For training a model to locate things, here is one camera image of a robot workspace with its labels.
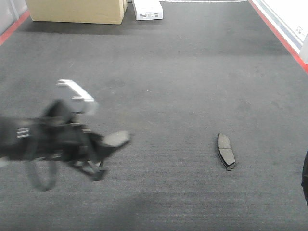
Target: brake pad friction material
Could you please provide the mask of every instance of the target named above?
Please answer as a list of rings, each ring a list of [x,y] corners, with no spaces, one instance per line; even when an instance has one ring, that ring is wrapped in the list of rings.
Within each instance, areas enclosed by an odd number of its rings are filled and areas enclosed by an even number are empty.
[[[228,171],[231,171],[235,166],[235,158],[229,138],[224,134],[218,134],[217,147],[222,163]]]

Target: floor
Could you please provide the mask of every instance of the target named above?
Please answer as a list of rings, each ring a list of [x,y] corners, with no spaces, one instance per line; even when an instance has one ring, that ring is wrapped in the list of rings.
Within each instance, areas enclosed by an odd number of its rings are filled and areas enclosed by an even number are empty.
[[[39,116],[67,78],[100,103],[94,131],[134,134],[103,181],[59,163],[42,193],[22,162],[0,168],[1,230],[307,230],[307,74],[248,2],[162,6],[120,26],[29,18],[0,47],[2,115]]]

